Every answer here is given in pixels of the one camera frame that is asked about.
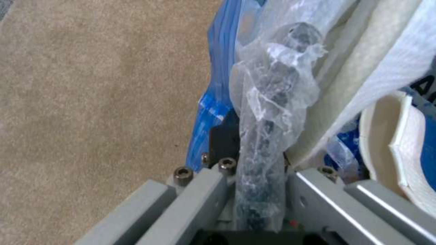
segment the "gray metal bar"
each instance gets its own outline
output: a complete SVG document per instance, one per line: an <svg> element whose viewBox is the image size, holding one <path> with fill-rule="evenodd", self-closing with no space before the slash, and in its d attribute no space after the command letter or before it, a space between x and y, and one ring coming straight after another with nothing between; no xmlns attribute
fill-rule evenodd
<svg viewBox="0 0 436 245"><path fill-rule="evenodd" d="M436 219L373 180L345 191L416 244L436 244Z"/></svg>
<svg viewBox="0 0 436 245"><path fill-rule="evenodd" d="M175 198L173 187L148 180L75 244L134 244Z"/></svg>
<svg viewBox="0 0 436 245"><path fill-rule="evenodd" d="M137 244L189 244L199 229L216 221L226 201L224 175L203 169Z"/></svg>
<svg viewBox="0 0 436 245"><path fill-rule="evenodd" d="M291 175L291 216L307 231L336 231L349 244L412 244L316 169Z"/></svg>

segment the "beige carpet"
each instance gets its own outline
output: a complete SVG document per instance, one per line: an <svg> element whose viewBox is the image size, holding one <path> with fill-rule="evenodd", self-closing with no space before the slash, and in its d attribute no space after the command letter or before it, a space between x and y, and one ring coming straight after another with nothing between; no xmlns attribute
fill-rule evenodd
<svg viewBox="0 0 436 245"><path fill-rule="evenodd" d="M0 244L70 244L184 164L221 0L15 0L0 22Z"/></svg>

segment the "black plastic part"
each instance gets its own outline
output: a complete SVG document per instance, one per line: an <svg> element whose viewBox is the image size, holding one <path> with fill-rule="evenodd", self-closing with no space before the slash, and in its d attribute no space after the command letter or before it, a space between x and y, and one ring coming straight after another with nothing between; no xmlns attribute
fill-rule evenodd
<svg viewBox="0 0 436 245"><path fill-rule="evenodd" d="M328 245L338 244L327 242L317 233L302 231L199 231L191 245Z"/></svg>
<svg viewBox="0 0 436 245"><path fill-rule="evenodd" d="M221 158L239 158L239 117L235 110L230 110L222 124L209 131L209 165L214 166Z"/></svg>

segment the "bolt head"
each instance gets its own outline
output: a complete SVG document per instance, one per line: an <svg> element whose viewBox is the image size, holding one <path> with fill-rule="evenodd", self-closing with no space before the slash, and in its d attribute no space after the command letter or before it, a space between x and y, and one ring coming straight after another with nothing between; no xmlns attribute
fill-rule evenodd
<svg viewBox="0 0 436 245"><path fill-rule="evenodd" d="M209 167L209 154L207 152L201 154L201 165L203 167Z"/></svg>
<svg viewBox="0 0 436 245"><path fill-rule="evenodd" d="M322 166L318 168L318 171L322 173L325 177L333 181L333 183L336 183L338 174L334 168L329 166Z"/></svg>
<svg viewBox="0 0 436 245"><path fill-rule="evenodd" d="M236 173L237 162L231 157L222 158L218 161L218 169L225 176L231 176Z"/></svg>
<svg viewBox="0 0 436 245"><path fill-rule="evenodd" d="M194 173L187 166L178 167L173 173L174 183L180 186L187 186L194 178Z"/></svg>

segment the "screw hole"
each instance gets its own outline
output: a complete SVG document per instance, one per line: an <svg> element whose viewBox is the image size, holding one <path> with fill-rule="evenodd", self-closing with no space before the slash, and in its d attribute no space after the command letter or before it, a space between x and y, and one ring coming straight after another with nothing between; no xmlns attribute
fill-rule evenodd
<svg viewBox="0 0 436 245"><path fill-rule="evenodd" d="M179 169L179 171L178 171L177 173L178 173L179 175L182 175L182 174L188 174L189 171L188 171L187 169L182 168L182 169Z"/></svg>
<svg viewBox="0 0 436 245"><path fill-rule="evenodd" d="M224 161L222 161L222 164L224 165L231 165L233 162L230 159L224 159Z"/></svg>

